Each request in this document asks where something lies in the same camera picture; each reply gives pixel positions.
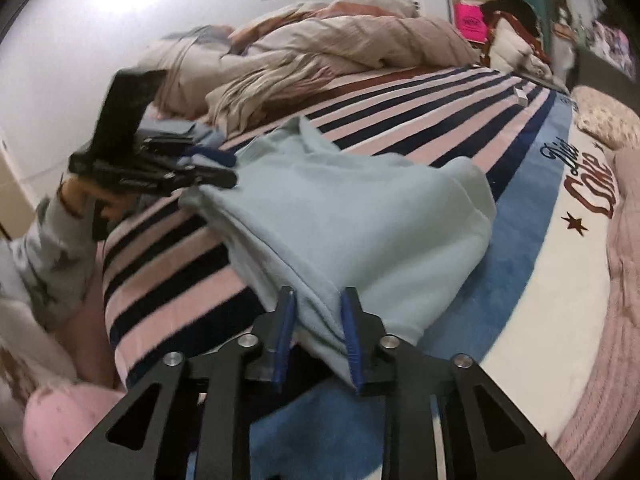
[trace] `triangular cutout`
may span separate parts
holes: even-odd
[[[474,393],[491,451],[498,452],[524,444],[524,434],[511,420],[511,417],[495,402],[491,394],[483,386],[475,386]]]
[[[151,423],[154,408],[160,395],[160,384],[152,384],[140,395],[123,416],[107,432],[112,444],[139,451],[145,444],[146,430]]]

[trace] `patterned cushion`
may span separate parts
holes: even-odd
[[[587,86],[577,86],[572,97],[578,103],[579,129],[612,150],[640,148],[640,118],[633,110]]]

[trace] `gray sweatshirt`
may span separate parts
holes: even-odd
[[[57,198],[46,198],[27,234],[11,242],[0,240],[0,300],[29,305],[49,331],[73,313],[88,288],[96,250],[92,203],[87,211],[76,219]]]

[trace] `striped blanket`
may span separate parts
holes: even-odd
[[[486,68],[350,81],[302,111],[340,148],[434,166],[466,155],[486,172],[498,210],[490,248],[419,345],[480,360],[555,442],[584,393],[606,314],[606,229],[617,195],[599,145],[572,126],[569,98]],[[529,105],[518,104],[515,88]],[[279,122],[226,147],[238,150]],[[111,234],[104,299],[128,386],[166,352],[214,349],[264,311],[218,235],[175,196]],[[382,436],[380,400],[330,379],[252,426],[252,476],[376,478]]]

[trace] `metal screw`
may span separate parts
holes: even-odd
[[[458,354],[453,358],[453,364],[458,368],[471,368],[474,360],[466,354]]]
[[[169,352],[162,358],[162,362],[167,366],[177,366],[182,362],[182,354],[180,352]]]
[[[382,348],[398,348],[400,346],[400,340],[394,335],[385,335],[380,338],[380,346]]]
[[[238,338],[238,344],[245,348],[256,346],[258,344],[258,341],[260,340],[253,334],[244,334]]]

